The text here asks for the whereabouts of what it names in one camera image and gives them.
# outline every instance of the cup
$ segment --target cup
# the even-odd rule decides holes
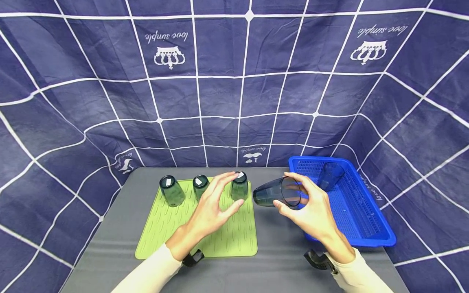
[[[238,199],[248,199],[248,176],[246,173],[236,171],[238,177],[231,181],[231,198],[234,201]]]
[[[256,188],[252,198],[256,204],[264,207],[273,207],[273,201],[278,200],[297,209],[302,199],[301,184],[290,177],[278,178]],[[307,196],[304,195],[303,198],[306,203]]]
[[[325,163],[318,180],[319,188],[325,192],[331,191],[344,174],[344,168],[338,163]]]
[[[166,175],[159,180],[159,187],[170,207],[177,207],[186,199],[186,195],[176,178]]]
[[[196,194],[197,201],[200,201],[202,194],[204,194],[205,190],[209,185],[209,181],[207,176],[205,175],[197,175],[192,180],[192,187],[194,189],[194,193]]]

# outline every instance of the person's left hand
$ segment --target person's left hand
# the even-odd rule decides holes
[[[244,204],[244,200],[240,199],[227,210],[220,209],[223,189],[237,176],[235,172],[215,176],[200,198],[189,221],[180,226],[166,241],[166,246],[176,260],[182,261],[200,240],[220,229]]]
[[[220,229],[244,204],[243,199],[237,200],[225,211],[222,211],[219,205],[223,189],[236,179],[237,175],[235,172],[228,172],[213,178],[186,224],[191,232],[200,238],[212,234]]]

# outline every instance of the blue plastic basket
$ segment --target blue plastic basket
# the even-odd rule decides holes
[[[345,170],[345,175],[328,195],[337,226],[350,244],[368,247],[396,244],[394,232],[348,160],[330,157],[291,157],[288,160],[290,171],[308,176],[315,183],[327,162],[337,162]],[[317,241],[305,235],[308,240]]]

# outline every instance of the wrist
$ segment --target wrist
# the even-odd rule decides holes
[[[347,264],[355,260],[355,251],[345,235],[339,230],[328,235],[321,243],[329,252],[329,255],[338,263]]]
[[[187,224],[176,229],[174,234],[166,241],[173,258],[181,262],[190,251],[201,241],[201,237]]]

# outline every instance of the white crown logo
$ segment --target white crown logo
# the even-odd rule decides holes
[[[156,47],[156,55],[153,61],[157,65],[168,65],[169,69],[173,69],[173,65],[178,65],[186,62],[186,57],[179,51],[178,46],[175,47]]]
[[[364,41],[360,47],[358,47],[352,52],[352,54],[350,55],[350,59],[361,60],[362,65],[365,65],[366,61],[368,60],[381,59],[387,51],[386,42],[387,40],[381,42]]]

